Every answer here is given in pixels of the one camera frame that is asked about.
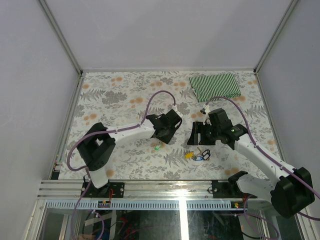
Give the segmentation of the green key tag with key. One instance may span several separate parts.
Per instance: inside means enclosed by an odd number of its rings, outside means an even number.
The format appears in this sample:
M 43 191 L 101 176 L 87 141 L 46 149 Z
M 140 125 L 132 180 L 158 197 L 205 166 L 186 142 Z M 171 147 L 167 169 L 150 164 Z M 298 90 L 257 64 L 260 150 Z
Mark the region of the green key tag with key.
M 158 151 L 159 149 L 161 149 L 161 147 L 162 147 L 162 144 L 158 144 L 154 147 L 154 150 Z

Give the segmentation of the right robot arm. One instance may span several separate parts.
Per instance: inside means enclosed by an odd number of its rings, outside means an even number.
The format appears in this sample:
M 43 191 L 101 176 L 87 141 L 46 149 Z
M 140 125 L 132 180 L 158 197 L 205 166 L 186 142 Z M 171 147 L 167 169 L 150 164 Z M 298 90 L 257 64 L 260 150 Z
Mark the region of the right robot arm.
M 249 125 L 236 124 L 222 108 L 200 111 L 204 121 L 192 124 L 189 146 L 214 146 L 217 141 L 250 160 L 267 179 L 239 171 L 228 178 L 228 192 L 233 197 L 242 194 L 263 199 L 284 218 L 290 218 L 315 201 L 310 172 L 282 161 L 258 144 Z

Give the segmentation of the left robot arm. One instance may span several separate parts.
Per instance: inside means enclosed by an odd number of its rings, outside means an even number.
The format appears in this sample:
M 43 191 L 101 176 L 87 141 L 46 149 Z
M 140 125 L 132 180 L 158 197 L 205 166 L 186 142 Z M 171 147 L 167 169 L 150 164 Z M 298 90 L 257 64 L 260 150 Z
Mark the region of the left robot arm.
M 109 193 L 109 179 L 104 168 L 115 147 L 151 138 L 168 144 L 181 126 L 182 116 L 182 113 L 172 108 L 166 114 L 147 115 L 142 123 L 122 128 L 107 128 L 100 122 L 94 124 L 76 147 L 88 169 L 93 193 L 101 198 Z

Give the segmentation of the black key tag upper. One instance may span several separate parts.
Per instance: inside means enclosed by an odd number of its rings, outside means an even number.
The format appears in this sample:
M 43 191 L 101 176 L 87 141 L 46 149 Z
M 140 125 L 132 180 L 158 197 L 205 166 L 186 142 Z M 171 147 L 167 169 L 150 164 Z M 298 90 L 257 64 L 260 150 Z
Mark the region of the black key tag upper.
M 201 155 L 202 155 L 202 156 L 210 155 L 210 150 L 209 150 L 209 149 L 204 150 L 204 151 L 201 153 Z

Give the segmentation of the black key tag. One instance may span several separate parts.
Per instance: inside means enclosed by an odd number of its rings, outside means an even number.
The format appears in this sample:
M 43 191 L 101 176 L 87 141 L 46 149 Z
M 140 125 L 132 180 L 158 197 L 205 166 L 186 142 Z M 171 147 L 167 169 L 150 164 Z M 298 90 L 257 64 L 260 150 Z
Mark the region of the black key tag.
M 210 150 L 209 150 L 209 149 L 204 150 L 204 151 L 201 153 L 201 155 L 202 155 L 202 156 L 210 155 Z
M 211 154 L 210 153 L 206 153 L 206 154 L 202 154 L 201 156 L 202 156 L 202 160 L 203 161 L 207 161 L 210 158 Z

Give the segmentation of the yellow key tag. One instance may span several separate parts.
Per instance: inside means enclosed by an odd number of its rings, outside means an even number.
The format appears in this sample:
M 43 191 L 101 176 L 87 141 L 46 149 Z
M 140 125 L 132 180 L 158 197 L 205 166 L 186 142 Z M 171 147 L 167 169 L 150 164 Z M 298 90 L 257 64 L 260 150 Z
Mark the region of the yellow key tag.
M 194 155 L 195 155 L 195 154 L 194 154 L 193 151 L 192 151 L 192 152 L 188 152 L 188 153 L 185 155 L 185 158 L 186 158 L 186 159 L 190 159 L 190 158 L 192 158 Z

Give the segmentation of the blue key tag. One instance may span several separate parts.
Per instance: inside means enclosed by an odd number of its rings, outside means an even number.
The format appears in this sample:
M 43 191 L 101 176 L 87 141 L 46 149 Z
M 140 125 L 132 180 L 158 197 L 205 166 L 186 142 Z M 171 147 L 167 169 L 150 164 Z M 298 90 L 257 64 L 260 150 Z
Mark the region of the blue key tag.
M 203 160 L 203 157 L 202 156 L 197 156 L 196 158 L 195 158 L 195 161 L 202 161 Z

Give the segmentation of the black key tag lower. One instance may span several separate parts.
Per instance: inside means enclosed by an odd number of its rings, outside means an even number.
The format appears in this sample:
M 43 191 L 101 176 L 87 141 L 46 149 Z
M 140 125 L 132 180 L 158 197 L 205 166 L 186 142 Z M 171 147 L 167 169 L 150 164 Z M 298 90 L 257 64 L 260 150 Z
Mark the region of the black key tag lower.
M 210 158 L 211 154 L 210 153 L 206 153 L 206 154 L 202 154 L 201 156 L 202 156 L 202 160 L 203 161 L 207 161 Z

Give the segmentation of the green white striped cloth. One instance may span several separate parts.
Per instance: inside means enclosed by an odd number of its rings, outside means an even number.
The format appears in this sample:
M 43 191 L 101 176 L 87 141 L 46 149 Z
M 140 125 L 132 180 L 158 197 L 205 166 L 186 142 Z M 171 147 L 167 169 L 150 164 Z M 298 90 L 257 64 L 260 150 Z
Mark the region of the green white striped cloth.
M 207 102 L 212 97 L 236 98 L 241 96 L 236 79 L 232 73 L 200 75 L 189 78 L 198 102 Z

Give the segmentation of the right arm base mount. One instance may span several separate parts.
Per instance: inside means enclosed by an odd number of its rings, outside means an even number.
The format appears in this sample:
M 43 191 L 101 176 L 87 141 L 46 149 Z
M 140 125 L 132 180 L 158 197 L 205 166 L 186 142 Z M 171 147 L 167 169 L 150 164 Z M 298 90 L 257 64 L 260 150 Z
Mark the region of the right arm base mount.
M 247 175 L 246 171 L 239 171 L 230 176 L 227 180 L 211 180 L 212 195 L 215 199 L 234 199 L 243 198 L 245 193 L 242 192 L 238 185 L 237 180 L 240 177 Z

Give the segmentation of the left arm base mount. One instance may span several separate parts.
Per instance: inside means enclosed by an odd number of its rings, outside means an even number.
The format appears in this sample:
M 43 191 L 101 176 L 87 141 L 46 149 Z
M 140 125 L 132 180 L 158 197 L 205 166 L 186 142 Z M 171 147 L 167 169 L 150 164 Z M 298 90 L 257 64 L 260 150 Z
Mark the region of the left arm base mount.
M 92 183 L 89 184 L 89 182 L 84 182 L 81 188 L 81 195 L 86 189 L 87 191 L 84 194 L 85 198 L 123 198 L 125 193 L 125 183 L 109 182 L 101 188 L 96 188 Z

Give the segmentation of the aluminium front rail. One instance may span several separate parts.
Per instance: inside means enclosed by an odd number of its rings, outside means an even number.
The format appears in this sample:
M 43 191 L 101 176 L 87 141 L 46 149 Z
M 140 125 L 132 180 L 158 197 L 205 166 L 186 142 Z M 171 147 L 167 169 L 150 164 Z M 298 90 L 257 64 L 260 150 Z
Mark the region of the aluminium front rail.
M 211 180 L 111 180 L 125 184 L 123 198 L 96 198 L 101 200 L 188 200 L 214 199 Z M 77 200 L 83 180 L 42 180 L 38 199 Z

